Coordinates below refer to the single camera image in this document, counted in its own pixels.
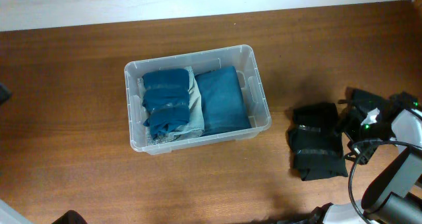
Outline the large black garment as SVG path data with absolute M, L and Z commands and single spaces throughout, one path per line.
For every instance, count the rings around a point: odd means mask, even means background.
M 292 119 L 288 144 L 301 180 L 347 177 L 342 135 L 334 130 L 339 120 L 336 105 L 322 102 L 299 107 Z

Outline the dark blue jeans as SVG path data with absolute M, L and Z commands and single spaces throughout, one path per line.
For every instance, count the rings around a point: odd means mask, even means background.
M 235 67 L 195 76 L 202 100 L 204 136 L 251 128 Z

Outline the light blue jeans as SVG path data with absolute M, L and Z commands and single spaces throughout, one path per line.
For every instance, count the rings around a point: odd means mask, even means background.
M 153 139 L 149 130 L 148 143 L 151 145 L 163 144 L 168 142 L 174 142 L 179 140 L 186 140 L 191 138 L 198 138 L 204 132 L 204 117 L 202 114 L 202 100 L 201 94 L 198 88 L 198 84 L 195 79 L 193 69 L 191 67 L 184 67 L 183 69 L 189 72 L 189 110 L 190 110 L 190 120 L 184 125 L 176 128 L 173 132 L 165 136 L 160 136 L 157 139 Z M 141 100 L 145 92 L 143 79 L 142 77 L 138 79 L 138 87 L 140 91 Z

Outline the teal taped garment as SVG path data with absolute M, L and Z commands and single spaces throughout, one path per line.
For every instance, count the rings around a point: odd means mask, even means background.
M 165 136 L 190 120 L 189 72 L 169 69 L 148 72 L 142 76 L 142 106 L 149 113 L 143 123 L 153 139 Z

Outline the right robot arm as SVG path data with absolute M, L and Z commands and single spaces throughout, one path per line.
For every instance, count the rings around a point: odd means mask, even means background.
M 326 204 L 313 210 L 308 223 L 420 223 L 421 198 L 412 194 L 421 186 L 421 103 L 406 92 L 385 99 L 354 88 L 336 132 L 345 134 L 352 161 L 347 191 L 348 205 Z M 374 179 L 362 199 L 353 196 L 358 165 L 366 165 L 385 145 L 399 149 L 398 156 Z

